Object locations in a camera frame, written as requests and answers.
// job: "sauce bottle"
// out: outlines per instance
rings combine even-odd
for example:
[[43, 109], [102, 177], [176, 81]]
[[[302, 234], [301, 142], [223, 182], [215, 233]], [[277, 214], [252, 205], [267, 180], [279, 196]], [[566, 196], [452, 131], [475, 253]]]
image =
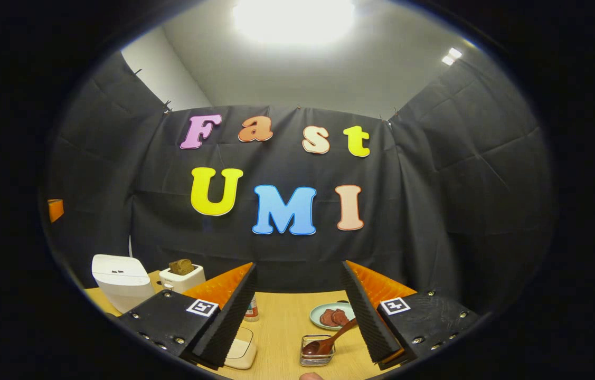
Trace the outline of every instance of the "sauce bottle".
[[257, 301], [254, 298], [254, 294], [253, 300], [248, 305], [248, 309], [246, 310], [246, 315], [243, 317], [243, 320], [245, 320], [246, 322], [256, 322], [257, 320], [259, 320], [259, 313], [257, 311]]

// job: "small glass container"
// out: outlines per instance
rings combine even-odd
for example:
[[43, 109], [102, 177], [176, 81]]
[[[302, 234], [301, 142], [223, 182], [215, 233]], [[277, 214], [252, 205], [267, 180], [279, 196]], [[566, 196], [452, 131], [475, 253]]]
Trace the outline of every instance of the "small glass container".
[[335, 354], [335, 345], [333, 344], [333, 349], [330, 350], [329, 354], [326, 355], [305, 355], [302, 353], [302, 349], [307, 344], [311, 343], [312, 341], [317, 340], [324, 340], [328, 339], [330, 335], [304, 335], [302, 337], [302, 346], [300, 346], [299, 350], [299, 363], [302, 366], [324, 366], [330, 363], [333, 360], [333, 356]]

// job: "white box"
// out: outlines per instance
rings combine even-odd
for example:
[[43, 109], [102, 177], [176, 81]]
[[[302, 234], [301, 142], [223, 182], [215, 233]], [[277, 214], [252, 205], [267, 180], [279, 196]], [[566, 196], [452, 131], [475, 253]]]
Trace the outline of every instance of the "white box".
[[136, 258], [95, 255], [91, 272], [107, 300], [122, 314], [155, 294], [147, 270]]
[[159, 277], [162, 279], [162, 285], [166, 286], [167, 284], [170, 284], [170, 286], [173, 287], [173, 291], [184, 293], [198, 284], [204, 283], [206, 277], [203, 274], [203, 267], [194, 264], [192, 264], [192, 267], [194, 267], [194, 270], [184, 276], [172, 273], [170, 268], [162, 270], [159, 272]]

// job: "white ceiling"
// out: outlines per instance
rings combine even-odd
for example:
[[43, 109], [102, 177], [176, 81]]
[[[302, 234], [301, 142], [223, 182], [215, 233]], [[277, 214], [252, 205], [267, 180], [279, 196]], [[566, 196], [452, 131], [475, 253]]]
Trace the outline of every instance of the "white ceiling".
[[208, 0], [164, 24], [214, 106], [300, 105], [386, 119], [447, 69], [440, 60], [450, 48], [469, 44], [416, 10], [362, 0], [334, 43], [264, 45], [237, 31], [238, 2]]

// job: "white container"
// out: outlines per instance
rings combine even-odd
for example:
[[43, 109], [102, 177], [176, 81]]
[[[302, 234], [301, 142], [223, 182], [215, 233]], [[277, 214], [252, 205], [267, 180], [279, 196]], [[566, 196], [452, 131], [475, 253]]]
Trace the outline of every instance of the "white container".
[[154, 296], [147, 270], [136, 258], [95, 255], [91, 272], [109, 303], [122, 314]]
[[232, 347], [227, 353], [224, 365], [236, 369], [248, 369], [253, 366], [257, 346], [253, 342], [253, 332], [244, 327], [239, 327], [237, 337], [232, 342]]
[[172, 286], [173, 291], [184, 293], [198, 284], [204, 283], [206, 281], [206, 276], [203, 273], [203, 267], [194, 264], [192, 264], [192, 267], [194, 267], [194, 270], [184, 276], [172, 273], [170, 268], [162, 270], [159, 272], [159, 277], [162, 279], [162, 285], [166, 286], [169, 284]]

